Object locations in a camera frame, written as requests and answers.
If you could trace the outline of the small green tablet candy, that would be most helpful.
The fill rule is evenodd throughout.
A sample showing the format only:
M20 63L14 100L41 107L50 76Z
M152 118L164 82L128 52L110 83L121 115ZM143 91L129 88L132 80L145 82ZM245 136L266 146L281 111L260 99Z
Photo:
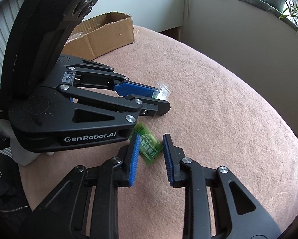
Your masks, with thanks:
M156 83L156 87L154 90L154 93L152 95L152 98L159 99L159 100L168 100L168 97L170 96L171 91L166 83L159 82Z

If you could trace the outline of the green mint packet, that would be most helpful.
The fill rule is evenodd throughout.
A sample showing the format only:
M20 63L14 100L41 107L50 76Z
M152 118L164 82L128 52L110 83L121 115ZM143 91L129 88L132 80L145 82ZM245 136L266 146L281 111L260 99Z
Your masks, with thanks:
M140 121L133 128L133 131L129 136L130 138L133 133L137 133L140 136L140 154L143 159L148 164L152 164L163 150L162 142L160 142L144 123Z

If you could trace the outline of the plush toy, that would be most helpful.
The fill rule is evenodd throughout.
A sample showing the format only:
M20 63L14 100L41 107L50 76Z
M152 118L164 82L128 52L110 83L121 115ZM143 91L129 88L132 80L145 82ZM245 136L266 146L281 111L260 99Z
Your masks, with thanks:
M8 120L0 119L0 134L10 139L12 158L21 166L29 165L39 157L40 153L30 152L20 145Z

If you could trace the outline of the cardboard box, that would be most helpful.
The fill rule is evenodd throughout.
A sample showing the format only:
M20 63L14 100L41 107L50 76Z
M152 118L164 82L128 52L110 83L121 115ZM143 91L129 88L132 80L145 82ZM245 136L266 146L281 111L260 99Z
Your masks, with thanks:
M132 16L109 12L82 21L69 36L62 54L88 60L134 43Z

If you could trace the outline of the pink table cloth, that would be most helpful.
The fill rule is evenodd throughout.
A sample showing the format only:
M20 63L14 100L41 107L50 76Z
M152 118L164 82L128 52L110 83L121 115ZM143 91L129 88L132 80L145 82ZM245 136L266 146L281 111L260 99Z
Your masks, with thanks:
M135 26L135 42L94 61L131 81L171 90L171 108L138 118L162 140L202 166L226 166L256 197L281 232L298 214L298 139L271 105L239 77L172 38ZM28 204L37 205L76 165L99 166L127 141L41 154L19 166ZM119 188L119 238L182 238L183 188L173 189L161 152L152 164L139 157L132 188Z

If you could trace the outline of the white cabinet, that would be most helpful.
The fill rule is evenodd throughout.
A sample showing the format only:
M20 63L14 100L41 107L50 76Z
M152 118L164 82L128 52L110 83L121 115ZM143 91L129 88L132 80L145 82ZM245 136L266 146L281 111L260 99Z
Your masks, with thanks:
M132 16L137 26L161 32L182 25L184 0L99 0L84 20L112 11Z

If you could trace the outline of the small trailing plant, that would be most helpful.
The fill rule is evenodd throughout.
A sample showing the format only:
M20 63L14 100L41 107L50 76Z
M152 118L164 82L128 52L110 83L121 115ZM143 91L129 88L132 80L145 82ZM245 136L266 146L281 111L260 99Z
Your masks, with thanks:
M287 18L290 20L296 27L296 33L298 33L298 3L286 2L286 5L279 19Z

